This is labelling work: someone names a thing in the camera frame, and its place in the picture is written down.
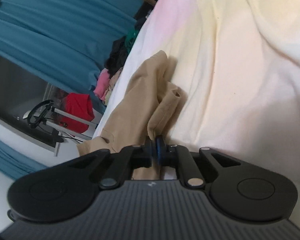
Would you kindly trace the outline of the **dark window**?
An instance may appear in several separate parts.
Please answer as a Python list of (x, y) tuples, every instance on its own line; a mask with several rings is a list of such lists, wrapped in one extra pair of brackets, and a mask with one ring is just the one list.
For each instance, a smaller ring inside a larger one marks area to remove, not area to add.
[(58, 88), (0, 56), (0, 120), (46, 146), (55, 147), (53, 128), (31, 129), (24, 114), (44, 100), (55, 99)]

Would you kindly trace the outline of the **pastel tie-dye bed cover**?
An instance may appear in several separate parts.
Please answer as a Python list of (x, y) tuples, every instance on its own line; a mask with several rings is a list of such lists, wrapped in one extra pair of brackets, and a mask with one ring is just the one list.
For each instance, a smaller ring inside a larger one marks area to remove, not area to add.
[(169, 138), (300, 181), (300, 0), (158, 0), (103, 124), (140, 64), (163, 50), (186, 102)]

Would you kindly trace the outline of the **tan printed t-shirt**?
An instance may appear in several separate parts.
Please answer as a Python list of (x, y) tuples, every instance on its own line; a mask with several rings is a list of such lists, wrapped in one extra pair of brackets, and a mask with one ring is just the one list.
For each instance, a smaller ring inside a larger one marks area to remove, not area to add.
[(173, 66), (162, 50), (145, 60), (130, 78), (123, 99), (100, 135), (78, 145), (80, 155), (103, 148), (119, 153), (126, 146), (143, 145), (146, 138), (154, 140), (167, 132), (185, 98), (170, 82), (172, 72)]

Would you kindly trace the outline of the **blue curtain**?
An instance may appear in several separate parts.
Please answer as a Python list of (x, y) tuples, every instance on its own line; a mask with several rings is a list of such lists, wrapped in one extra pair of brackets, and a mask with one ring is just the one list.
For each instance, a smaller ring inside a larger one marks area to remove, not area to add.
[(87, 94), (141, 0), (0, 0), (0, 55), (67, 92)]
[(13, 180), (44, 170), (47, 166), (19, 153), (0, 141), (0, 172)]

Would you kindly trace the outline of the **white tripod stand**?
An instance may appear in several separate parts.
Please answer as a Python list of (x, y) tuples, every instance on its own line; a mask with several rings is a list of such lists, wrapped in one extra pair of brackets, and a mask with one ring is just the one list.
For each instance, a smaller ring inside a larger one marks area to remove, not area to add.
[(56, 143), (62, 143), (65, 139), (69, 139), (79, 144), (92, 139), (91, 136), (85, 135), (85, 132), (78, 133), (70, 129), (68, 123), (62, 121), (62, 118), (87, 125), (88, 129), (98, 126), (98, 123), (94, 121), (85, 120), (56, 108), (53, 100), (42, 101), (23, 115), (23, 120), (27, 122), (30, 129), (42, 129), (43, 132), (51, 134)]

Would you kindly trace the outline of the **blue curtain right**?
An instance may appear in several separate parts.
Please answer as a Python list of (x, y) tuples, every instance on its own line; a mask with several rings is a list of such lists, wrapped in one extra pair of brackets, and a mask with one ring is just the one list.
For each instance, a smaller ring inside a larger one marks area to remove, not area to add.
[(0, 55), (67, 92), (87, 94), (141, 0), (0, 0)]

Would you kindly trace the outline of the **black garment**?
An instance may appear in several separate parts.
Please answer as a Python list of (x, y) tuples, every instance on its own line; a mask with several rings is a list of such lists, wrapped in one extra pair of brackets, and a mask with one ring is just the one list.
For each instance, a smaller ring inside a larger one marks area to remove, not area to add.
[(126, 62), (128, 49), (125, 46), (126, 36), (115, 40), (112, 44), (111, 52), (104, 67), (108, 70), (110, 77), (113, 77)]

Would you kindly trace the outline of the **red garment on stand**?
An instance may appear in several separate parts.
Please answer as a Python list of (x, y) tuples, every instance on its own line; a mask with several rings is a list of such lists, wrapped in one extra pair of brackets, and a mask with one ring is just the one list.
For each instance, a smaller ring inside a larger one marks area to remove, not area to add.
[[(65, 97), (64, 111), (86, 121), (92, 121), (95, 117), (92, 100), (88, 94), (68, 94)], [(60, 125), (77, 133), (84, 133), (89, 128), (89, 125), (66, 116), (62, 116)]]

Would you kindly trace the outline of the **blue curtain left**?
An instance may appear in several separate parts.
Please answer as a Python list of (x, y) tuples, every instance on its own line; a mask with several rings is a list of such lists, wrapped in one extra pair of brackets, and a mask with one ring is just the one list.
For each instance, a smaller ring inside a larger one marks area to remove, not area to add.
[(19, 153), (0, 141), (0, 172), (13, 180), (44, 170), (47, 166)]

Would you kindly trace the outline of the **pink garment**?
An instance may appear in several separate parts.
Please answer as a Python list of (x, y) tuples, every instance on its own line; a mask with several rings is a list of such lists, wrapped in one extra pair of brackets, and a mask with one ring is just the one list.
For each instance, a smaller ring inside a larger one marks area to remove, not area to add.
[(110, 81), (110, 74), (108, 70), (104, 68), (98, 77), (96, 88), (94, 89), (94, 94), (99, 99), (102, 99), (106, 89), (108, 88), (109, 81)]

